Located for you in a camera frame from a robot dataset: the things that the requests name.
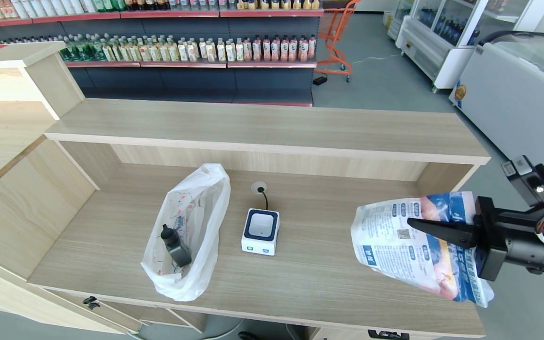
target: wooden counter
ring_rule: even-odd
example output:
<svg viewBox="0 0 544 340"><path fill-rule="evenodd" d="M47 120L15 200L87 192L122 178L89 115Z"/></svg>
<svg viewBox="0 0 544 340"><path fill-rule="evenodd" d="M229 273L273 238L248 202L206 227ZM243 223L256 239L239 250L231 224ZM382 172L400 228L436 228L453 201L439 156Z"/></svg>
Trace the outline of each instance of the wooden counter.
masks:
<svg viewBox="0 0 544 340"><path fill-rule="evenodd" d="M350 239L358 206L456 190L488 162L455 114L84 99L53 47L20 46L0 54L0 280L48 312L0 309L113 333L202 332L216 314L317 327L309 340L484 335L473 304L374 273ZM207 290L177 303L140 261L165 193L203 163L227 170L230 203ZM254 181L282 215L274 257L240 250Z"/></svg>
<svg viewBox="0 0 544 340"><path fill-rule="evenodd" d="M312 327L484 334L473 304L360 265L349 232L358 206L457 189L488 161L454 114L86 99L45 134L99 191L32 284ZM140 261L166 192L203 162L227 169L230 204L207 290L177 303L154 290ZM282 215L274 257L240 250L255 181Z"/></svg>

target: gray floor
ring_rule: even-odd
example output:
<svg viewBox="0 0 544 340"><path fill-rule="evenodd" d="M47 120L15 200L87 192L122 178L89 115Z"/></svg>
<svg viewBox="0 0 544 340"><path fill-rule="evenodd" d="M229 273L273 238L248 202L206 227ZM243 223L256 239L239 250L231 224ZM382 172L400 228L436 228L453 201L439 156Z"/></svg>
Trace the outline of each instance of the gray floor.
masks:
<svg viewBox="0 0 544 340"><path fill-rule="evenodd" d="M396 56L399 50L387 39L381 20L380 15L354 15L340 43L342 50L348 55L348 61L357 62L354 64L352 82L348 84L345 76L330 75L326 84L313 90L315 106L458 114L447 100L448 93L432 94L430 80L408 58ZM500 153L475 127L471 129L493 159L486 166L482 166L463 189L471 190L476 195L490 196L500 207L526 209L522 198L510 186L499 168L503 162ZM497 281L492 282L491 286L496 293L495 300L490 303L489 308L478 309L488 334L486 339L544 340L544 275L531 275L523 268L506 264ZM231 321L233 320L230 318L212 316L207 323L205 336L226 331L229 323L235 324ZM281 324L246 321L235 334L225 337L225 340L235 340L238 331L251 331L263 340L290 339ZM196 340L204 337L188 329L157 325L143 327L140 336L146 340ZM130 339L121 335L43 325L0 312L0 339L10 338Z"/></svg>

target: drawer handle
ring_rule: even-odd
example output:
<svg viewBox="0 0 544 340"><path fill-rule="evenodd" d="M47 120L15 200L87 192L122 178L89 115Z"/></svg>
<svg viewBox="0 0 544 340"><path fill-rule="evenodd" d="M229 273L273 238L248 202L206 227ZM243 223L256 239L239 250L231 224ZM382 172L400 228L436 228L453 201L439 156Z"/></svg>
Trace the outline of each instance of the drawer handle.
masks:
<svg viewBox="0 0 544 340"><path fill-rule="evenodd" d="M400 333L395 331L379 331L379 334L372 329L369 329L369 337L372 339L384 339L384 340L410 340L408 333Z"/></svg>
<svg viewBox="0 0 544 340"><path fill-rule="evenodd" d="M90 304L94 302L95 300L97 300L96 297L88 297L87 299L84 300L84 304Z"/></svg>

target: packaged food bag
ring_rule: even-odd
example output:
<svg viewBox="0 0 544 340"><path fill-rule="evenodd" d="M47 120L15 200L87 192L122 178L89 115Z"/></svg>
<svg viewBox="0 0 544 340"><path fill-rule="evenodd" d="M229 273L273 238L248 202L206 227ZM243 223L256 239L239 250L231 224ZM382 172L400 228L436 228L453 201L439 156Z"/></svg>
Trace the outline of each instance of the packaged food bag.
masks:
<svg viewBox="0 0 544 340"><path fill-rule="evenodd" d="M352 224L356 258L373 271L457 302L488 307L494 293L477 277L475 248L463 249L412 228L409 217L473 224L471 192L446 192L358 207Z"/></svg>
<svg viewBox="0 0 544 340"><path fill-rule="evenodd" d="M203 164L167 193L141 262L157 292L175 301L193 301L205 292L229 201L230 180L221 164ZM180 268L173 262L161 239L164 224L188 247L190 264Z"/></svg>

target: chest freezer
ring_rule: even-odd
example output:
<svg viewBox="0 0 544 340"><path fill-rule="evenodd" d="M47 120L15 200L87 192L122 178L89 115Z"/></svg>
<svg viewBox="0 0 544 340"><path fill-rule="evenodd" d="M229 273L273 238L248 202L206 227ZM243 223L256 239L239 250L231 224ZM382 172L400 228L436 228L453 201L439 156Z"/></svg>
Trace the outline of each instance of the chest freezer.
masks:
<svg viewBox="0 0 544 340"><path fill-rule="evenodd" d="M509 159L544 164L544 33L483 39L450 100Z"/></svg>

